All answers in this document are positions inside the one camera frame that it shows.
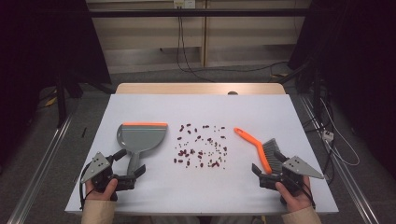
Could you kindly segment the metal floor rail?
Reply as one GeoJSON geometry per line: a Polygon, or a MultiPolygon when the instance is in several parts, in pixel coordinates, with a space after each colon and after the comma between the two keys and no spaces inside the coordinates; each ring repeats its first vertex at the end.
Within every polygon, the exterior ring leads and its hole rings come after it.
{"type": "Polygon", "coordinates": [[[33,203],[37,197],[38,192],[43,184],[43,181],[50,169],[53,159],[64,140],[64,136],[68,131],[73,116],[68,115],[61,125],[56,129],[51,141],[45,151],[43,158],[38,164],[32,178],[20,199],[17,202],[7,224],[24,224],[33,203]]]}
{"type": "Polygon", "coordinates": [[[322,139],[322,133],[318,130],[324,125],[318,121],[314,115],[314,107],[307,96],[300,96],[300,100],[304,105],[304,109],[312,121],[313,126],[317,129],[318,138],[324,144],[327,153],[333,159],[334,169],[337,171],[338,176],[342,180],[346,190],[351,197],[352,202],[355,204],[358,212],[360,213],[365,224],[379,224],[375,212],[367,200],[367,197],[362,192],[352,173],[348,167],[349,164],[341,160],[341,156],[336,147],[332,147],[327,140],[322,139]]]}

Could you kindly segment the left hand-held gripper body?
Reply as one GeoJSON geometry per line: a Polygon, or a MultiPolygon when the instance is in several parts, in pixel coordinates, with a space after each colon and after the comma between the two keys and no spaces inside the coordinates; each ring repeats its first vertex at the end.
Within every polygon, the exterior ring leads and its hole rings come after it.
{"type": "Polygon", "coordinates": [[[81,182],[86,183],[91,180],[96,190],[104,191],[110,180],[115,178],[118,180],[116,191],[134,189],[136,182],[134,175],[116,175],[113,173],[113,155],[105,157],[101,152],[97,152],[92,161],[84,168],[81,182]]]}

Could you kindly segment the black curtain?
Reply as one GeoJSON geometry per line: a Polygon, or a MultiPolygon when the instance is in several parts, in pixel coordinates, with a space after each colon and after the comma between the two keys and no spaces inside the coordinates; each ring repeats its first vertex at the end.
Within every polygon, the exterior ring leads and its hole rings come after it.
{"type": "Polygon", "coordinates": [[[396,0],[310,0],[311,9],[290,56],[296,69],[319,40],[318,56],[329,90],[366,141],[375,158],[396,179],[396,0]]]}
{"type": "Polygon", "coordinates": [[[86,0],[0,0],[0,161],[16,149],[39,93],[111,82],[86,0]]]}

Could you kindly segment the orange brush with grey bristles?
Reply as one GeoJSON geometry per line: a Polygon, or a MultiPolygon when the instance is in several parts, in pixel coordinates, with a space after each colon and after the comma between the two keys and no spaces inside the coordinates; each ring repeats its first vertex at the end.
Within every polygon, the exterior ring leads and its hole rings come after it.
{"type": "Polygon", "coordinates": [[[265,173],[267,173],[268,175],[275,175],[282,172],[282,162],[279,161],[275,156],[275,153],[279,152],[279,147],[275,138],[272,138],[267,142],[262,143],[253,135],[240,128],[235,127],[233,130],[236,134],[248,141],[257,149],[259,160],[265,173]]]}

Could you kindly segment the person's left hand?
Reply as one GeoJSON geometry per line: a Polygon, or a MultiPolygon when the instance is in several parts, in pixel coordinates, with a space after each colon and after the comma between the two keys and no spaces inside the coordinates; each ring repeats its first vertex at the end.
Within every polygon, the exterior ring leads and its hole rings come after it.
{"type": "Polygon", "coordinates": [[[85,199],[86,200],[97,200],[97,201],[109,201],[112,194],[115,192],[117,185],[118,185],[118,180],[113,178],[107,184],[105,191],[99,192],[99,191],[95,190],[94,185],[91,182],[91,180],[88,180],[85,183],[85,187],[86,187],[86,191],[87,191],[85,199]]]}

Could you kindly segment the black horizontal bar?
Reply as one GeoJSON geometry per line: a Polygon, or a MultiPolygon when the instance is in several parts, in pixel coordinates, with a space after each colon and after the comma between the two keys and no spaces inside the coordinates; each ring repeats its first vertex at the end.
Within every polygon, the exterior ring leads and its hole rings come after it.
{"type": "Polygon", "coordinates": [[[91,10],[94,18],[134,18],[134,17],[294,17],[307,16],[306,8],[270,9],[148,9],[148,10],[91,10]]]}

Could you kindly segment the white wall outlet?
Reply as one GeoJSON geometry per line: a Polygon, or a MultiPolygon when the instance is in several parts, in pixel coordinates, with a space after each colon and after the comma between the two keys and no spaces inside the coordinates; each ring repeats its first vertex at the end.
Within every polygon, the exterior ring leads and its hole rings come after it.
{"type": "Polygon", "coordinates": [[[195,0],[174,0],[174,8],[196,8],[195,0]]]}

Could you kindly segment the white table board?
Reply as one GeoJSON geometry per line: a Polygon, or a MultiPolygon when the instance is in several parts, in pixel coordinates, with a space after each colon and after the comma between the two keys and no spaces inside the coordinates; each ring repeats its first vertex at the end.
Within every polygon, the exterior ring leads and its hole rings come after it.
{"type": "Polygon", "coordinates": [[[165,137],[141,155],[147,171],[133,190],[118,194],[119,214],[149,216],[232,216],[280,214],[285,208],[277,192],[261,188],[251,171],[259,164],[256,148],[234,132],[240,128],[266,142],[275,138],[282,153],[298,156],[313,168],[318,160],[287,94],[195,95],[114,94],[90,152],[111,155],[120,150],[117,130],[123,122],[165,122],[165,137]],[[181,124],[226,126],[229,152],[219,168],[174,164],[181,124]]]}

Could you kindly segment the person's right hand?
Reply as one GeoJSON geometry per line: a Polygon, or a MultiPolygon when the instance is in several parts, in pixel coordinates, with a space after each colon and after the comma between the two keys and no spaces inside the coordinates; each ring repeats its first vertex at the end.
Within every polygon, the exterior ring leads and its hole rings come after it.
{"type": "Polygon", "coordinates": [[[304,176],[303,181],[303,189],[295,193],[290,193],[282,183],[276,182],[276,189],[286,201],[287,209],[290,213],[297,212],[312,205],[309,177],[304,176]]]}

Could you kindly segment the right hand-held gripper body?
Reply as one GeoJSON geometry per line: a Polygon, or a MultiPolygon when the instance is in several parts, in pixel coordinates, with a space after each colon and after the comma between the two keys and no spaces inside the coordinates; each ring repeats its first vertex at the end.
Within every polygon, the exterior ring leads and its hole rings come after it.
{"type": "Polygon", "coordinates": [[[303,189],[304,176],[310,176],[318,179],[324,178],[321,172],[313,168],[298,156],[294,156],[292,158],[288,158],[287,161],[282,162],[282,172],[280,174],[263,174],[262,177],[259,177],[259,185],[261,188],[276,190],[276,182],[280,182],[290,193],[294,193],[303,189]]]}

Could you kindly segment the red and green beans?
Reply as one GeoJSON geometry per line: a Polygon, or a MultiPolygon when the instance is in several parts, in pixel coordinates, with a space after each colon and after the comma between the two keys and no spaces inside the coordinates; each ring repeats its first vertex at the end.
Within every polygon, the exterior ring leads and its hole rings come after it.
{"type": "Polygon", "coordinates": [[[227,133],[227,127],[221,125],[181,124],[172,162],[186,169],[221,167],[229,152],[227,133]]]}

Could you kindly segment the black metal stand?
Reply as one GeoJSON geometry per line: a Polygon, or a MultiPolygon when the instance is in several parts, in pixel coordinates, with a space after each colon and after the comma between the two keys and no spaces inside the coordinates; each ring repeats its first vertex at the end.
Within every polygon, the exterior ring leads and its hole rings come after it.
{"type": "Polygon", "coordinates": [[[83,89],[81,84],[87,84],[105,94],[113,94],[115,92],[115,89],[111,87],[112,82],[109,73],[106,73],[105,78],[99,78],[88,73],[69,70],[63,73],[50,74],[44,80],[44,83],[45,87],[51,87],[51,91],[38,96],[36,109],[45,108],[44,105],[48,99],[57,97],[55,104],[57,104],[58,111],[58,127],[68,116],[66,98],[79,99],[82,97],[83,89]]]}
{"type": "Polygon", "coordinates": [[[318,64],[308,61],[293,70],[290,74],[282,77],[278,83],[286,84],[290,80],[295,80],[296,90],[299,93],[313,91],[313,113],[318,121],[322,121],[320,108],[320,71],[318,64]]]}

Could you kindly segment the light wooden table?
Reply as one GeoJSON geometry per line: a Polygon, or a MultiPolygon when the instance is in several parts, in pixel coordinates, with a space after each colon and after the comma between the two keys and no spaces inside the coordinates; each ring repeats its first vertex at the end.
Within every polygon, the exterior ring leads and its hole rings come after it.
{"type": "Polygon", "coordinates": [[[121,83],[116,94],[285,94],[278,83],[121,83]]]}

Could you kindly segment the grey dustpan with orange edge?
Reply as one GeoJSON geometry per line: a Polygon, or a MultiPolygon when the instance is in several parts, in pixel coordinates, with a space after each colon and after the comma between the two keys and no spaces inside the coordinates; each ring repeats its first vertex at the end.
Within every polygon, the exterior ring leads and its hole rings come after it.
{"type": "Polygon", "coordinates": [[[164,122],[123,122],[117,130],[117,141],[131,155],[127,174],[138,169],[140,154],[154,149],[164,139],[168,124],[164,122]]]}

